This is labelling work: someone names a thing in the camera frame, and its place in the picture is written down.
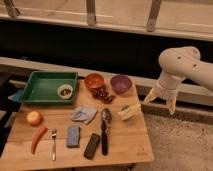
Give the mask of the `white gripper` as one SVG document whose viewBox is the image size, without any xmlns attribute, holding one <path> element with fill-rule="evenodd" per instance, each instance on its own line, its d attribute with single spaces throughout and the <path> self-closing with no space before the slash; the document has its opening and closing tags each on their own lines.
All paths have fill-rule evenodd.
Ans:
<svg viewBox="0 0 213 171">
<path fill-rule="evenodd" d="M 174 76 L 169 73 L 161 73 L 153 89 L 151 89 L 145 97 L 144 103 L 148 104 L 158 96 L 161 99 L 167 100 L 166 106 L 169 113 L 173 115 L 176 110 L 175 98 L 178 95 L 178 88 L 182 81 L 182 77 Z"/>
</svg>

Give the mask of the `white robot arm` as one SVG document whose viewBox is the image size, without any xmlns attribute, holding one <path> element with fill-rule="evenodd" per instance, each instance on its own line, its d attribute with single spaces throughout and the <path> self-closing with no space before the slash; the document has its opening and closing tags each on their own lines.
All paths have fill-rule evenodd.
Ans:
<svg viewBox="0 0 213 171">
<path fill-rule="evenodd" d="M 213 92 L 213 63 L 201 61 L 200 51 L 196 47 L 168 48 L 161 52 L 158 61 L 162 71 L 145 97 L 145 103 L 161 98 L 166 101 L 169 113 L 173 115 L 179 86 L 185 79 Z"/>
</svg>

